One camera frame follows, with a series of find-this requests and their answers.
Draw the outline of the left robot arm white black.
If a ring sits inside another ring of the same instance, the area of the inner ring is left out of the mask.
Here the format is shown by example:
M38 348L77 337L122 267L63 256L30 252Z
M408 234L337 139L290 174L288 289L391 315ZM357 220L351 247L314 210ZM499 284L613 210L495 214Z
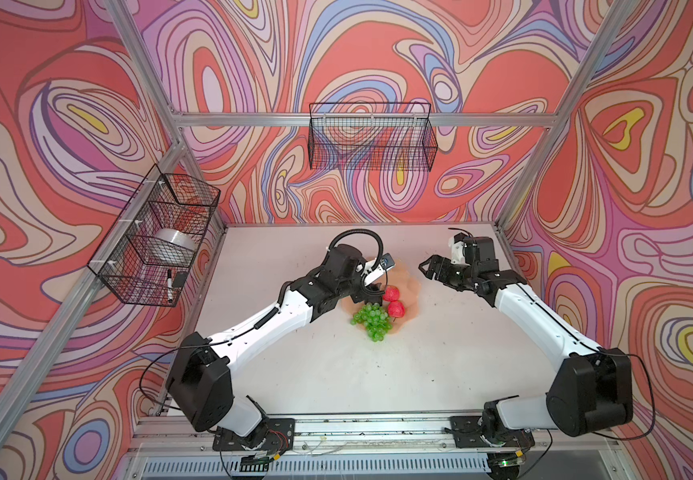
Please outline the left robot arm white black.
M234 388L244 365L282 337L334 310L340 300L358 301L372 294L369 286L394 265L388 253L367 261L348 244L330 247L322 264L286 283L272 305L212 337L186 337L166 378L168 395L197 432L219 427L240 437L254 434L264 414Z

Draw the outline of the red fake apple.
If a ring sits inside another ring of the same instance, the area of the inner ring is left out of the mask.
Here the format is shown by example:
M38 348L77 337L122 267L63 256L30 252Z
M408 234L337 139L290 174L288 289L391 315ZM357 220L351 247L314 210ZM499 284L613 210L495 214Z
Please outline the red fake apple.
M392 285L386 286L386 288L382 294L382 300L384 302L388 302L388 303L396 302L399 300L399 298L400 298L400 292L399 292L399 289L397 287L392 286Z
M390 304L388 304L388 306L386 306L386 312L387 312L388 316L393 318L393 319L404 318L404 316L406 314L405 307L404 307L403 303L399 300L395 300L395 301L390 302Z

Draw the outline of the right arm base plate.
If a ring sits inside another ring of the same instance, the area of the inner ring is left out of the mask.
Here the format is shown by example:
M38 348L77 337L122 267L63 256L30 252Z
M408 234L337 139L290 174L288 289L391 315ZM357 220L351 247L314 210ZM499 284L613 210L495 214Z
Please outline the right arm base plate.
M529 430L505 428L499 420L481 416L451 416L443 430L453 437L456 448L516 448L530 450L535 441Z

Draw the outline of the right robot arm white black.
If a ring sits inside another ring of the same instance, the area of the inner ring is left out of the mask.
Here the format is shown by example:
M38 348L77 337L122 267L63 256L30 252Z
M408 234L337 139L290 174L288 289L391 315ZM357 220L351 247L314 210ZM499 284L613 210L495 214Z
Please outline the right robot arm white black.
M595 433L632 420L630 358L589 339L549 308L521 274L503 270L493 241L456 233L450 256L432 255L419 271L458 292L472 292L514 322L548 359L554 378L548 390L484 405L478 430L492 445L517 432L558 430L570 437Z

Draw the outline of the green fake grape bunch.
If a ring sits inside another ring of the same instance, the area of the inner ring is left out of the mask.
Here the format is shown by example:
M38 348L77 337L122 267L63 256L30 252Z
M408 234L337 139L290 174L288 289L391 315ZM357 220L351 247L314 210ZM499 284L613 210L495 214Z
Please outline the green fake grape bunch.
M380 304L366 303L361 306L350 319L350 324L361 326L368 338L373 342L383 341L392 330L391 318L387 310Z

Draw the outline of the pink flower-shaped fruit bowl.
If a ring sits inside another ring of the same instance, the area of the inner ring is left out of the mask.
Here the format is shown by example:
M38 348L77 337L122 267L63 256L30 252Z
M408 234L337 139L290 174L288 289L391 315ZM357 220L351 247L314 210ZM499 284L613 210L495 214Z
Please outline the pink flower-shaped fruit bowl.
M403 304L403 317L392 319L392 330L396 334L406 323L418 318L420 314L421 284L408 266L401 260L396 260L394 268L388 272L388 284L399 290L399 301Z

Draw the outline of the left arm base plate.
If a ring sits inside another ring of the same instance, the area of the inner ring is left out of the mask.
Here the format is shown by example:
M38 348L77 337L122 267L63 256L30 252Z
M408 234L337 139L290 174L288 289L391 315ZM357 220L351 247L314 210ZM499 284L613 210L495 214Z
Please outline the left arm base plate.
M296 420L292 417L264 419L246 437L226 429L218 429L212 450L215 452L284 453L294 447Z

